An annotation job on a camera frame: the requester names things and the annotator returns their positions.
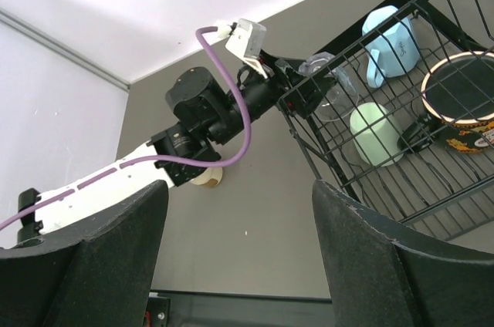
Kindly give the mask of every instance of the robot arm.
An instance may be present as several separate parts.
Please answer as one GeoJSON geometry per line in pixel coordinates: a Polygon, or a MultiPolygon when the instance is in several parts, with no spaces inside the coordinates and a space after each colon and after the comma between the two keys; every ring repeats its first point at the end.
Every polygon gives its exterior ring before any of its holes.
{"type": "MultiPolygon", "coordinates": [[[[229,36],[226,48],[245,63],[239,71],[237,86],[250,122],[253,122],[273,107],[288,88],[300,83],[303,76],[293,70],[288,60],[271,56],[261,49],[266,29],[260,24],[240,19],[227,29],[220,29],[223,36],[229,36]]],[[[320,84],[329,84],[327,76],[320,84]]],[[[315,108],[321,101],[314,99],[308,103],[307,100],[320,92],[314,92],[314,89],[300,91],[304,93],[304,107],[296,99],[292,107],[304,117],[311,111],[307,104],[315,108]]],[[[43,204],[22,217],[23,227],[18,240],[47,234],[89,217],[155,180],[166,181],[168,187],[181,186],[203,174],[206,167],[149,157],[166,155],[215,162],[220,156],[211,142],[225,144],[244,130],[240,106],[232,91],[225,93],[204,67],[184,72],[165,99],[179,120],[175,125],[151,137],[124,158],[66,187],[43,193],[34,189],[23,192],[19,196],[19,212],[32,209],[36,202],[43,204]],[[131,162],[136,159],[144,162],[131,162]]]]}

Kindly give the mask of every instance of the light blue mug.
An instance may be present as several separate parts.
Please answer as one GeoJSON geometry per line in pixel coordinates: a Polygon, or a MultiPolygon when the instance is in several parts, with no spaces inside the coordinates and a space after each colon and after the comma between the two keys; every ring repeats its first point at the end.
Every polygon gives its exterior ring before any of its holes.
{"type": "MultiPolygon", "coordinates": [[[[397,10],[396,7],[389,5],[372,11],[362,26],[362,35],[367,34],[397,10]]],[[[369,51],[369,56],[374,59],[373,61],[369,58],[367,67],[367,84],[371,88],[379,88],[385,77],[402,76],[415,67],[420,59],[420,53],[412,36],[415,37],[414,28],[410,19],[404,18],[365,47],[369,51]]]]}

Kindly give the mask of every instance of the gray wall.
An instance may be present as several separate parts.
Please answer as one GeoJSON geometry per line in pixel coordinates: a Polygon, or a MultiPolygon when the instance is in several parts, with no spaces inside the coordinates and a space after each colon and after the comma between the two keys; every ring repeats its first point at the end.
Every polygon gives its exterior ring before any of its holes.
{"type": "MultiPolygon", "coordinates": [[[[381,1],[302,2],[263,22],[268,28],[265,49],[307,57],[381,1]]],[[[235,74],[240,62],[223,43],[215,49],[235,74]]],[[[131,88],[120,156],[175,122],[164,94],[192,66],[217,74],[199,52],[131,88]]],[[[238,136],[218,151],[231,156],[241,143],[238,136]]],[[[172,190],[153,288],[327,297],[310,203],[313,179],[283,117],[271,110],[254,123],[250,151],[225,169],[219,187],[172,190]]]]}

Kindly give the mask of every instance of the light green cup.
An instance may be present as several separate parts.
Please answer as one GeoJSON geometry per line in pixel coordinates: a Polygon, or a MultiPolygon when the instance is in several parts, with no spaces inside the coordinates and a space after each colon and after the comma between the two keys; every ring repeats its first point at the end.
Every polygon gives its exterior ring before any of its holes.
{"type": "MultiPolygon", "coordinates": [[[[385,117],[388,112],[384,106],[369,102],[358,106],[350,117],[350,132],[355,136],[355,147],[362,160],[373,166],[400,152],[398,139],[401,128],[394,116],[385,117]]],[[[394,164],[402,157],[403,154],[399,154],[382,166],[394,164]]]]}

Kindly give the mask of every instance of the label on can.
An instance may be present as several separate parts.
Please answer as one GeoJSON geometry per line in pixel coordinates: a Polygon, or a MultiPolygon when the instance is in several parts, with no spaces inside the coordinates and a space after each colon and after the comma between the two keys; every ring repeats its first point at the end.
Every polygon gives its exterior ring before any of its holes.
{"type": "Polygon", "coordinates": [[[487,143],[487,140],[494,144],[494,129],[491,129],[491,130],[487,130],[486,132],[482,133],[482,135],[486,138],[483,139],[483,138],[478,138],[477,141],[475,142],[475,145],[477,147],[488,147],[490,146],[488,143],[487,143]]]}

